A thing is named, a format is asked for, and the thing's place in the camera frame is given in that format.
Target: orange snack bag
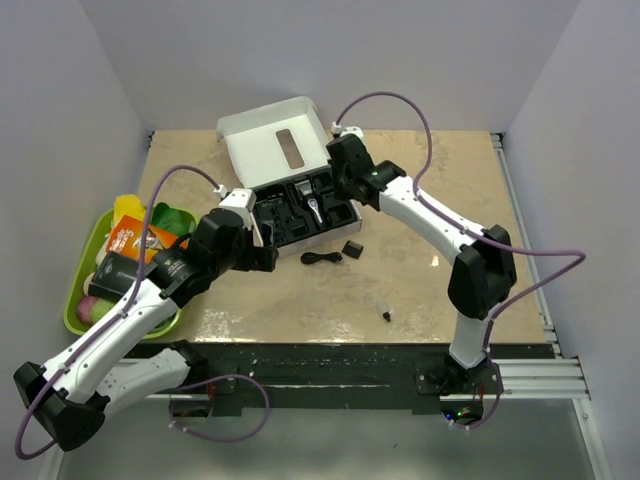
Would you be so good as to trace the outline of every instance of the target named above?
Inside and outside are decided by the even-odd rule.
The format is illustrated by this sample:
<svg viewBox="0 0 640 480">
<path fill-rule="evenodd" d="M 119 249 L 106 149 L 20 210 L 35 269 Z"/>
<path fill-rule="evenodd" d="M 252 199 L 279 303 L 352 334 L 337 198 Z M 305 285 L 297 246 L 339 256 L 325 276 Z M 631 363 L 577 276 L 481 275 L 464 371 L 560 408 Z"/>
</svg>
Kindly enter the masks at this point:
<svg viewBox="0 0 640 480">
<path fill-rule="evenodd" d="M 111 230 L 107 252 L 117 252 L 137 260 L 140 256 L 140 237 L 142 222 L 136 218 L 125 215 L 122 220 Z M 153 256 L 160 250 L 169 248 L 178 237 L 161 228 L 149 225 L 146 237 L 145 263 L 149 263 Z"/>
</svg>

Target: tabletop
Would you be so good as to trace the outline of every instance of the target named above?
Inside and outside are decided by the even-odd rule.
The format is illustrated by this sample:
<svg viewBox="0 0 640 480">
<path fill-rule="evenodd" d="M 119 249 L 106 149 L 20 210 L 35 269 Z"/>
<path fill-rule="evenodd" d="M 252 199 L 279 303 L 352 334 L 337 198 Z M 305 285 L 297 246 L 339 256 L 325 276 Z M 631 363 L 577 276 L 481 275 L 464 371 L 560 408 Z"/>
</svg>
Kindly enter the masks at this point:
<svg viewBox="0 0 640 480">
<path fill-rule="evenodd" d="M 367 149 L 378 163 L 391 160 L 415 175 L 424 164 L 423 132 L 367 130 Z M 469 220 L 505 227 L 521 246 L 511 203 L 488 132 L 433 132 L 433 163 L 422 188 Z M 176 164 L 197 166 L 228 188 L 241 187 L 224 141 L 214 130 L 164 130 L 153 135 L 138 195 L 149 197 L 162 173 Z M 158 201 L 205 214 L 218 204 L 210 185 L 192 172 L 174 173 Z M 273 273 L 230 271 L 186 307 L 178 328 L 157 341 L 449 343 L 456 312 L 447 297 L 451 266 L 416 233 L 371 207 L 358 207 L 362 230 L 349 237 L 364 245 L 359 260 L 302 265 L 280 258 Z M 314 248 L 339 251 L 346 238 Z M 516 293 L 531 285 L 526 259 L 516 256 Z M 376 305 L 392 310 L 386 322 Z M 492 342 L 545 342 L 532 296 L 514 304 Z"/>
</svg>

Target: box lid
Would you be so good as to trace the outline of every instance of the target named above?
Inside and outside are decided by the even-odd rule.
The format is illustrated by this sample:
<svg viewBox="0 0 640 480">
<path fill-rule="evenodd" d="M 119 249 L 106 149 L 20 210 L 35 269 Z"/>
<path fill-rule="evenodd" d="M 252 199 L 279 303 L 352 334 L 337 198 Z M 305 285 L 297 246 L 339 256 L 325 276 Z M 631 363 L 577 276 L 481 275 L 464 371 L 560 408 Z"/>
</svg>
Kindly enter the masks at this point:
<svg viewBox="0 0 640 480">
<path fill-rule="evenodd" d="M 218 120 L 217 130 L 218 140 L 225 139 L 233 168 L 245 188 L 326 166 L 329 158 L 327 135 L 308 97 L 223 117 Z M 286 145 L 287 139 L 295 145 Z M 283 146 L 290 159 L 299 152 L 300 166 L 290 166 Z"/>
</svg>

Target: green basket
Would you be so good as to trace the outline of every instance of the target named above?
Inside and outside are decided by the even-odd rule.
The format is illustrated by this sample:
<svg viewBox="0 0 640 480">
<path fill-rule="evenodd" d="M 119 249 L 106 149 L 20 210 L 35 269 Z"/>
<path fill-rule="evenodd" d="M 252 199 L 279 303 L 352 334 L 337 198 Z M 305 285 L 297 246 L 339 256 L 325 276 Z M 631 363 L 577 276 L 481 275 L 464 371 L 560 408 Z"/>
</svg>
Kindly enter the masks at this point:
<svg viewBox="0 0 640 480">
<path fill-rule="evenodd" d="M 197 221 L 195 214 L 185 209 L 178 210 L 182 212 L 183 219 L 186 222 L 189 222 L 192 226 L 195 226 Z M 104 244 L 106 238 L 105 236 L 111 231 L 112 218 L 113 210 L 109 210 L 98 219 L 95 226 L 93 227 L 93 231 L 91 232 L 89 241 L 84 247 L 82 257 L 80 257 L 80 264 L 78 265 L 78 269 L 76 270 L 76 274 L 71 285 L 71 291 L 69 292 L 67 301 L 65 303 L 63 314 L 64 324 L 70 332 L 75 333 L 76 335 L 83 335 L 89 330 L 89 328 L 91 328 L 90 325 L 87 325 L 80 321 L 80 319 L 78 318 L 78 314 L 76 313 L 76 308 L 82 297 L 84 297 L 82 287 L 85 279 L 89 276 L 90 273 L 96 270 L 96 255 L 98 254 L 100 247 Z M 170 322 L 168 322 L 163 328 L 153 330 L 146 334 L 144 336 L 144 340 L 151 340 L 153 338 L 158 338 L 166 335 L 176 326 L 178 326 L 181 317 L 182 310 L 178 310 Z"/>
</svg>

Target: white wall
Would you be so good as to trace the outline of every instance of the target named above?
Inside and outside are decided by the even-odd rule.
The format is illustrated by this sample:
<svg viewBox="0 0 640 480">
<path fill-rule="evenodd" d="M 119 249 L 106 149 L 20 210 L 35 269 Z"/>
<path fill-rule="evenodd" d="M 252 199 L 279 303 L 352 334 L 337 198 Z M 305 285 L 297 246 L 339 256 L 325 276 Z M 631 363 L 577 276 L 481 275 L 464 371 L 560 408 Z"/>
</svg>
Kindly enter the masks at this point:
<svg viewBox="0 0 640 480">
<path fill-rule="evenodd" d="M 35 478 L 13 455 L 26 360 L 66 345 L 61 312 L 90 227 L 130 190 L 145 133 L 77 0 L 0 7 L 0 477 Z M 33 451 L 45 435 L 25 439 Z"/>
<path fill-rule="evenodd" d="M 153 128 L 309 95 L 325 124 L 393 89 L 438 128 L 504 131 L 578 0 L 81 0 L 133 106 Z M 393 100 L 349 117 L 418 128 Z"/>
<path fill-rule="evenodd" d="M 532 244 L 589 255 L 546 294 L 619 479 L 640 471 L 639 46 L 640 6 L 583 0 L 506 136 Z"/>
</svg>

